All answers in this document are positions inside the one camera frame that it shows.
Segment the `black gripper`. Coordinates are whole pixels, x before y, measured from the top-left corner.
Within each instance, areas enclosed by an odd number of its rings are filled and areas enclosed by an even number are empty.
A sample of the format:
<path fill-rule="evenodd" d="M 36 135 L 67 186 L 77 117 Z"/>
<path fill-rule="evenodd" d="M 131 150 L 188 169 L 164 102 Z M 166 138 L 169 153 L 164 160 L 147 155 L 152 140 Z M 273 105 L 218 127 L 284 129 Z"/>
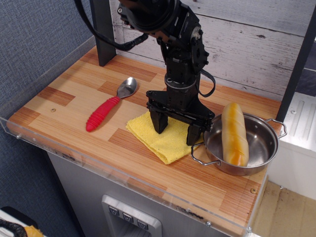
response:
<path fill-rule="evenodd" d="M 212 128 L 215 114 L 198 98 L 200 79 L 191 85 L 178 84 L 165 79 L 166 91 L 149 90 L 147 108 L 155 131 L 161 134 L 168 125 L 168 118 L 189 124 L 187 145 L 192 146 L 205 130 Z"/>

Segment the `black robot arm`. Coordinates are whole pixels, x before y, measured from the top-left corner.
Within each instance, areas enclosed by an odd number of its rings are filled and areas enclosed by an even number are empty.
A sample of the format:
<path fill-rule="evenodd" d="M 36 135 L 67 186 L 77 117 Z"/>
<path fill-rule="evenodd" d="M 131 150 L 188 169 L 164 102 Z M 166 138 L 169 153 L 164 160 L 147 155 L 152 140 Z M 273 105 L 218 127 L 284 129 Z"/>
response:
<path fill-rule="evenodd" d="M 187 145 L 212 128 L 215 114 L 203 105 L 200 76 L 214 77 L 203 69 L 208 52 L 202 42 L 203 31 L 193 11 L 179 0 L 122 0 L 121 20 L 157 39 L 166 64 L 166 91 L 149 90 L 147 107 L 157 133 L 161 134 L 173 118 L 189 125 Z"/>

